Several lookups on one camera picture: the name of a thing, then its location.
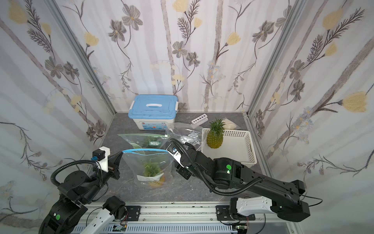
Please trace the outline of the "clear bag blue zipper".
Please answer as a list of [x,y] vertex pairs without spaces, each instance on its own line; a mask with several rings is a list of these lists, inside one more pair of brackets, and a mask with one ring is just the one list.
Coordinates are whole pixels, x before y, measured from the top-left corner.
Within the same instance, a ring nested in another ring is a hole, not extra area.
[[175,138],[181,143],[190,143],[196,150],[201,150],[206,142],[203,139],[203,127],[193,124],[175,122],[168,124],[166,134],[169,138]]
[[140,148],[122,151],[134,174],[134,182],[144,188],[160,188],[173,180],[174,158],[165,149]]

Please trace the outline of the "yellow pineapple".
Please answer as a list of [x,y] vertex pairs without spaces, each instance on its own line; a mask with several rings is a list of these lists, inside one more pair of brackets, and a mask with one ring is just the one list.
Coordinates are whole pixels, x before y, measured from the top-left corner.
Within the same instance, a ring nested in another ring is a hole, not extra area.
[[144,172],[143,176],[147,179],[145,184],[151,188],[160,188],[165,182],[165,175],[163,168],[165,166],[165,161],[145,161],[143,163]]
[[222,146],[224,140],[224,126],[222,119],[216,119],[210,122],[209,133],[206,138],[207,145],[212,149],[218,149]]

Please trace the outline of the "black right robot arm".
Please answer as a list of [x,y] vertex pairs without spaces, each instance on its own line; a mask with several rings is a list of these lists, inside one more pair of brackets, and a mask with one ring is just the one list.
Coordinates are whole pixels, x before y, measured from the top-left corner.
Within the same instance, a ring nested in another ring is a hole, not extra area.
[[167,151],[177,163],[177,172],[182,177],[196,177],[211,193],[230,197],[233,215],[268,213],[291,222],[301,222],[310,217],[311,206],[301,200],[305,184],[300,180],[283,182],[229,158],[213,160],[192,144],[183,144],[175,138],[171,139]]

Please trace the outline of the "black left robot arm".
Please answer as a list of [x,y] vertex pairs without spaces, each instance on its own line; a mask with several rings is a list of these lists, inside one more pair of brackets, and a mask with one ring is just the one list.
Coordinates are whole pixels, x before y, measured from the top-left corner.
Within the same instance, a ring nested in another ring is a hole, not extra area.
[[[51,182],[59,190],[59,200],[52,206],[43,220],[40,234],[70,234],[78,225],[81,217],[88,211],[85,207],[91,204],[99,191],[110,178],[120,177],[119,165],[123,153],[118,152],[108,157],[108,172],[97,160],[78,160],[67,163],[51,174]],[[56,176],[63,170],[78,164],[90,164],[94,174],[89,176],[84,171],[74,171],[60,183]]]

